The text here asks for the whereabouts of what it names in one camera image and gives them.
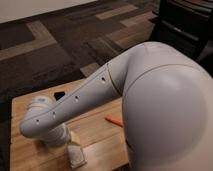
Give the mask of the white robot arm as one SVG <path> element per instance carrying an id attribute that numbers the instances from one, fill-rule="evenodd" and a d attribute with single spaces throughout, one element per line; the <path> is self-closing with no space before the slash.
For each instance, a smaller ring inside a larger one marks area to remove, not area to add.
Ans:
<path id="1" fill-rule="evenodd" d="M 213 77 L 161 42 L 126 50 L 57 101 L 35 97 L 20 132 L 55 141 L 64 122 L 117 98 L 132 171 L 213 171 Z"/>

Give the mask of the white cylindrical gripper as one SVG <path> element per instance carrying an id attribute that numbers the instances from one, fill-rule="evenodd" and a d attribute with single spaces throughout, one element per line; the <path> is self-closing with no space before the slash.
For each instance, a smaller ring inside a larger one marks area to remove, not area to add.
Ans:
<path id="1" fill-rule="evenodd" d="M 80 137 L 73 131 L 69 134 L 69 129 L 65 124 L 61 124 L 51 131 L 45 133 L 41 140 L 48 147 L 61 147 L 65 145 L 70 138 L 71 144 L 80 144 Z"/>

